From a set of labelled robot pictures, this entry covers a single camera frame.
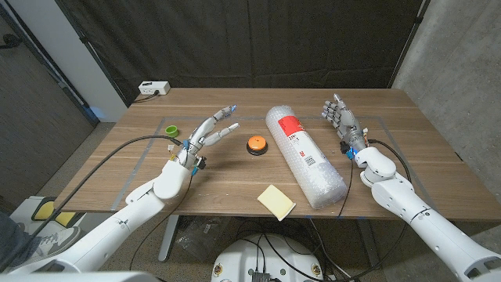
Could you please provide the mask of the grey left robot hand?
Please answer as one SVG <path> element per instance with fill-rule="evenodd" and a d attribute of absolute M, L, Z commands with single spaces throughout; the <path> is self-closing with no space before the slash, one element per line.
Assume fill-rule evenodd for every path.
<path fill-rule="evenodd" d="M 174 159 L 187 169 L 191 169 L 197 163 L 197 154 L 204 146 L 212 146 L 218 143 L 222 138 L 239 128 L 239 123 L 234 123 L 220 131 L 213 132 L 216 124 L 232 115 L 236 105 L 222 108 L 212 116 L 205 119 L 196 127 L 188 139 L 180 146 L 180 151 Z"/>

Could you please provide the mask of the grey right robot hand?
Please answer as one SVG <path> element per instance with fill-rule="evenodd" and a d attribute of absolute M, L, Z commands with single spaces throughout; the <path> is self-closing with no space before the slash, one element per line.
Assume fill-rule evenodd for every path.
<path fill-rule="evenodd" d="M 333 94 L 332 102 L 324 103 L 322 117 L 337 130 L 337 135 L 353 154 L 368 147 L 359 121 L 338 94 Z"/>

